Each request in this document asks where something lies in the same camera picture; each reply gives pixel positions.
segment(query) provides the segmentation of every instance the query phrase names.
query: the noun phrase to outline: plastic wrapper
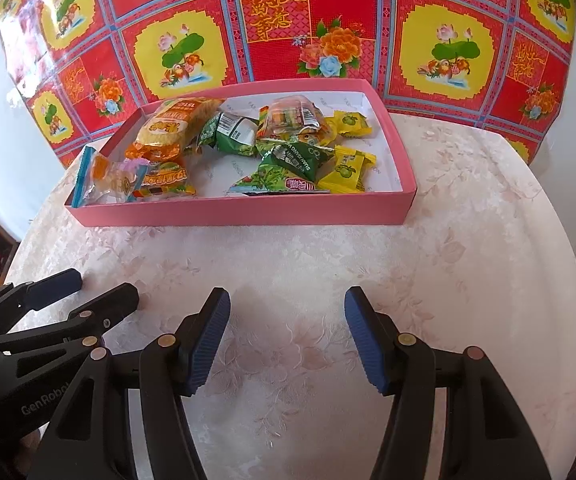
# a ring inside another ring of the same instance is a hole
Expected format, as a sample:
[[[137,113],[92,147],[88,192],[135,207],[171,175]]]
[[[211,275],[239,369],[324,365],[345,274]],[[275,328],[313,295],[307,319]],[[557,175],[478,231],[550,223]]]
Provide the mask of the plastic wrapper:
[[[327,146],[335,140],[321,111],[301,95],[276,99],[259,111],[257,137]]]
[[[224,99],[183,97],[164,102],[140,128],[136,144],[185,148]]]
[[[344,137],[363,137],[372,133],[366,117],[359,112],[335,110],[333,117],[326,117],[326,122],[336,134]]]
[[[377,157],[372,153],[335,146],[335,169],[319,179],[317,188],[332,193],[364,192],[362,177],[376,163]]]
[[[197,146],[207,145],[220,152],[255,156],[257,121],[229,112],[217,112],[203,127]]]
[[[247,195],[327,192],[317,190],[314,181],[321,164],[332,156],[331,148],[259,139],[257,149],[262,155],[257,171],[233,184],[229,192]]]
[[[161,200],[195,193],[183,161],[178,158],[176,162],[151,163],[142,184],[132,194],[140,199]]]
[[[142,184],[146,170],[147,167],[141,164],[124,166],[111,162],[91,146],[86,146],[72,195],[72,207],[130,202],[132,192]]]
[[[177,143],[167,146],[149,146],[134,142],[126,149],[126,158],[147,160],[148,162],[175,160],[180,154],[181,148]]]

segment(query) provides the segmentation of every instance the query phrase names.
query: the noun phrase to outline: pink box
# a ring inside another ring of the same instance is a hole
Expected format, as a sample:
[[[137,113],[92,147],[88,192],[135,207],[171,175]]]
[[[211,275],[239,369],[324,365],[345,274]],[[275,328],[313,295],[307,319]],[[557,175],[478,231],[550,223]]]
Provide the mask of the pink box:
[[[285,79],[260,81],[223,86],[188,94],[248,101],[268,96],[270,104],[275,94],[317,95],[321,102],[331,96],[361,96],[371,108],[383,132],[385,153],[392,155],[389,167],[394,167],[395,179],[400,190],[364,192],[356,194],[293,194],[266,196],[212,196],[161,200],[159,202],[132,202],[123,204],[70,206],[72,193],[66,200],[68,211],[84,226],[194,226],[194,225],[322,225],[322,224],[402,224],[417,192],[417,184],[410,167],[408,155],[395,125],[392,123],[382,100],[370,84],[363,79]],[[137,110],[101,149],[101,153],[114,160],[123,160],[125,146],[134,140],[138,126],[160,103],[148,104]]]

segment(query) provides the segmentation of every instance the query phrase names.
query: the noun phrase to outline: white tablecloth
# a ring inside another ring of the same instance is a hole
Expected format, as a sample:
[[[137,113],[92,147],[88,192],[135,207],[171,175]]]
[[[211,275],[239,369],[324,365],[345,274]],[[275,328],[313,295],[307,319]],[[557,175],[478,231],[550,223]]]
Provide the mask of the white tablecloth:
[[[89,229],[63,207],[75,163],[8,277],[21,283],[75,267],[84,288],[20,327],[63,320],[131,282],[140,307],[105,339],[113,352],[132,351],[172,332],[223,286],[230,323],[207,384],[184,400],[207,477],[367,479],[392,399],[368,383],[344,320],[344,293],[361,285],[400,330],[429,345],[481,346],[554,479],[564,479],[576,453],[576,262],[561,223],[502,137],[393,120],[418,183],[403,226]],[[442,428],[436,417],[429,479]],[[143,449],[137,456],[148,478]]]

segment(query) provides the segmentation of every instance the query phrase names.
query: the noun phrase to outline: floral tablecloth pattern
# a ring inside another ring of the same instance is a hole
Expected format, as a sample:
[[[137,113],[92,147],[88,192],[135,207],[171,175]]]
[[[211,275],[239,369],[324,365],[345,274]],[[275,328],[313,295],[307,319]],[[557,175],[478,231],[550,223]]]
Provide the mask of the floral tablecloth pattern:
[[[33,221],[9,279],[75,267],[84,287],[19,327],[65,319],[130,282],[139,309],[106,344],[132,351],[173,331],[223,286],[230,322],[206,385],[184,400],[208,478],[356,480],[370,475],[392,402],[366,380],[344,320],[344,293],[361,285],[400,330],[431,346],[481,346],[553,478],[564,479],[576,453],[576,262],[561,223],[501,136],[393,120],[418,182],[402,226],[85,228],[63,206],[73,164]],[[438,474],[445,405],[436,412],[428,479]]]
[[[64,166],[148,102],[356,77],[399,113],[502,134],[559,113],[575,0],[0,0],[8,70]]]

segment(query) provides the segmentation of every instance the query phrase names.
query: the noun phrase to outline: green snack bag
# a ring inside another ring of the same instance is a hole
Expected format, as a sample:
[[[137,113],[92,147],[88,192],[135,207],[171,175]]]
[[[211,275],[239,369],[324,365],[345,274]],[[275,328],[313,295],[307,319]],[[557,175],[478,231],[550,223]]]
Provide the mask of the green snack bag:
[[[255,156],[257,121],[229,112],[219,112],[203,127],[197,145],[206,144],[220,152]]]
[[[261,164],[251,176],[236,182],[229,192],[247,195],[327,192],[317,190],[314,180],[317,169],[332,156],[332,149],[273,139],[257,142]]]

